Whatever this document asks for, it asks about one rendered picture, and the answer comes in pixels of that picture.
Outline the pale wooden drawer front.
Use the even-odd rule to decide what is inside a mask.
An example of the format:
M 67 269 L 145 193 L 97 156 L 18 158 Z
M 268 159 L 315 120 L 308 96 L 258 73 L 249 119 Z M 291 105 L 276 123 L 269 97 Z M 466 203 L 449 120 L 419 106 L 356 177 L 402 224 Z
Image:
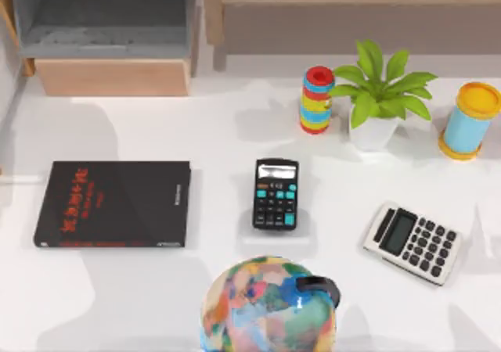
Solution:
M 189 59 L 36 59 L 51 96 L 186 96 Z

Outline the white calculator with black keys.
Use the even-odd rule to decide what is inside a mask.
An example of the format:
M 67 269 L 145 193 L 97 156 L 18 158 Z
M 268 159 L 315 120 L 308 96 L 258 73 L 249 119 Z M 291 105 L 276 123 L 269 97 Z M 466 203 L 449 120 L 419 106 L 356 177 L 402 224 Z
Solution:
M 386 202 L 372 219 L 363 249 L 436 286 L 452 273 L 463 246 L 455 229 L 395 202 Z

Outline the stack of coloured rings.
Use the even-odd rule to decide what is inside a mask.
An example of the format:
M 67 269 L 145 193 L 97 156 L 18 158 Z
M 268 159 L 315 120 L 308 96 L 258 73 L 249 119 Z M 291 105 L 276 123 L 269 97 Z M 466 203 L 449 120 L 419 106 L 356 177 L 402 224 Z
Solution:
M 325 66 L 306 70 L 302 81 L 300 125 L 311 135 L 323 133 L 330 125 L 332 99 L 330 91 L 335 85 L 333 71 Z

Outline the multicoloured globe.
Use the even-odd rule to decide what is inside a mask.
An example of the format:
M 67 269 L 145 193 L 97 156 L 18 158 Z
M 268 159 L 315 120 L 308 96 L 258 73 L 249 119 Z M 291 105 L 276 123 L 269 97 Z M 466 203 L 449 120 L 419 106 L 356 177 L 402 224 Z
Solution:
M 280 256 L 243 260 L 211 284 L 200 311 L 203 352 L 333 352 L 341 291 Z

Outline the black book with red lettering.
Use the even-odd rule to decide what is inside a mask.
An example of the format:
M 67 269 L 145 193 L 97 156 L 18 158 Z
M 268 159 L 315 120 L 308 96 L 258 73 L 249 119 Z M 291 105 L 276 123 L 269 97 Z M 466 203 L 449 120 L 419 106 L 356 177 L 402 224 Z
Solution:
M 183 247 L 187 161 L 53 162 L 37 247 Z

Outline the blue and yellow cylinder container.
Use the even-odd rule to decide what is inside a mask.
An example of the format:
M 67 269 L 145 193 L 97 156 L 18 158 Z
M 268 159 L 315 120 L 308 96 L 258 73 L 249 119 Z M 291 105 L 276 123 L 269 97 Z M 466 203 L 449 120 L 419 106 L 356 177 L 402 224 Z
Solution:
M 439 136 L 439 149 L 454 160 L 475 158 L 492 120 L 500 111 L 501 93 L 496 88 L 482 82 L 462 85 Z

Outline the wooden cupboard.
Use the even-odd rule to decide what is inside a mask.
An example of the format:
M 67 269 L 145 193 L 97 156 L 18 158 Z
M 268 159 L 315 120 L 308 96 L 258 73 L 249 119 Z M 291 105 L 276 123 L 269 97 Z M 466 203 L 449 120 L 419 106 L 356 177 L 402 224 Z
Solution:
M 501 0 L 202 0 L 198 71 L 292 75 L 371 39 L 414 70 L 501 77 Z

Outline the black calculator with teal keys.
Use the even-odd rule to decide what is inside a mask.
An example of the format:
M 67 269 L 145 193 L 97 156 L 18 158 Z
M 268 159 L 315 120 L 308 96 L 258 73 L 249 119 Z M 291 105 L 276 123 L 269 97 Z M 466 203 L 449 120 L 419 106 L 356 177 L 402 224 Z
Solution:
M 262 231 L 297 227 L 299 163 L 285 158 L 256 160 L 252 226 Z

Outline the green plant in white pot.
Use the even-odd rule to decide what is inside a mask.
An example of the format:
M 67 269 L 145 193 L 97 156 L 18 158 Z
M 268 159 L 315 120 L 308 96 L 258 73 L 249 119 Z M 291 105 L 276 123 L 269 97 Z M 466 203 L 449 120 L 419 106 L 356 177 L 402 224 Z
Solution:
M 351 143 L 362 151 L 385 149 L 398 123 L 411 113 L 431 120 L 426 101 L 432 99 L 427 86 L 438 76 L 428 71 L 406 72 L 409 52 L 398 50 L 388 61 L 372 40 L 357 41 L 355 65 L 342 65 L 333 75 L 346 82 L 334 86 L 330 96 L 348 97 L 351 109 L 348 133 Z

